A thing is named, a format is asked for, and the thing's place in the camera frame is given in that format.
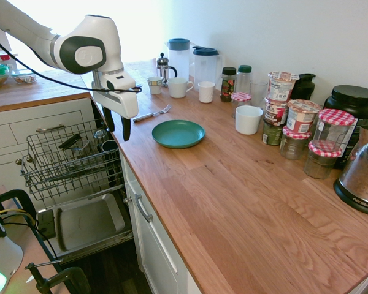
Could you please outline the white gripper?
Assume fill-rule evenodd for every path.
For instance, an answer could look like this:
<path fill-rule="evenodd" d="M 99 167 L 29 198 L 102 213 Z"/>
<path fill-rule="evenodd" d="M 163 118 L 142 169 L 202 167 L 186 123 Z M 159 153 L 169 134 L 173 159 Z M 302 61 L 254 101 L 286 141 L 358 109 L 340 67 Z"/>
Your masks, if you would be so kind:
<path fill-rule="evenodd" d="M 137 96 L 133 92 L 100 92 L 93 91 L 94 100 L 103 106 L 103 114 L 107 128 L 115 131 L 115 123 L 111 110 L 121 115 L 123 140 L 128 141 L 131 135 L 131 118 L 138 115 Z"/>

